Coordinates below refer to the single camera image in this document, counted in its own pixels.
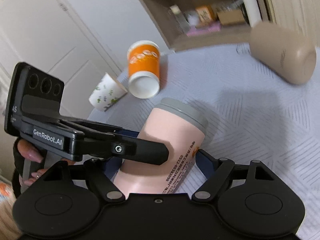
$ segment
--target wooden cabinet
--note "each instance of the wooden cabinet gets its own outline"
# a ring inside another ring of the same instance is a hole
[[[251,28],[249,25],[222,27],[219,32],[188,37],[181,33],[174,15],[169,7],[178,5],[181,11],[193,10],[202,5],[217,4],[232,0],[140,0],[155,23],[169,48],[176,51],[210,46],[222,43],[239,43],[248,41]],[[263,20],[271,20],[267,0],[257,0]]]

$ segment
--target pink bottle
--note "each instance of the pink bottle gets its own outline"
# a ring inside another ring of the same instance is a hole
[[[172,193],[203,142],[207,126],[207,119],[193,107],[163,98],[138,138],[164,143],[168,160],[159,166],[125,160],[114,184],[126,197],[129,193]]]

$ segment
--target paper roll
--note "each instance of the paper roll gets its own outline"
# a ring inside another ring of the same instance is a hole
[[[107,111],[126,93],[127,90],[125,87],[118,80],[106,73],[89,97],[89,102],[96,109]]]
[[[258,22],[262,21],[258,2],[257,0],[243,0],[243,2],[250,26],[254,27]]]

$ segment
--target hand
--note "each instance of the hand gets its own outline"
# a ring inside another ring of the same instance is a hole
[[[21,139],[17,145],[18,151],[22,157],[25,159],[31,160],[33,162],[40,163],[43,160],[43,157],[40,155],[39,151],[25,139]],[[62,159],[67,161],[69,165],[73,165],[75,162]],[[37,172],[31,173],[31,178],[24,181],[24,184],[31,186],[37,179],[39,179],[48,169],[40,169]]]

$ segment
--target door hinge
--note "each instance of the door hinge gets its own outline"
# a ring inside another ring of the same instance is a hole
[[[68,8],[63,3],[60,3],[59,5],[62,8],[62,10],[68,11]]]

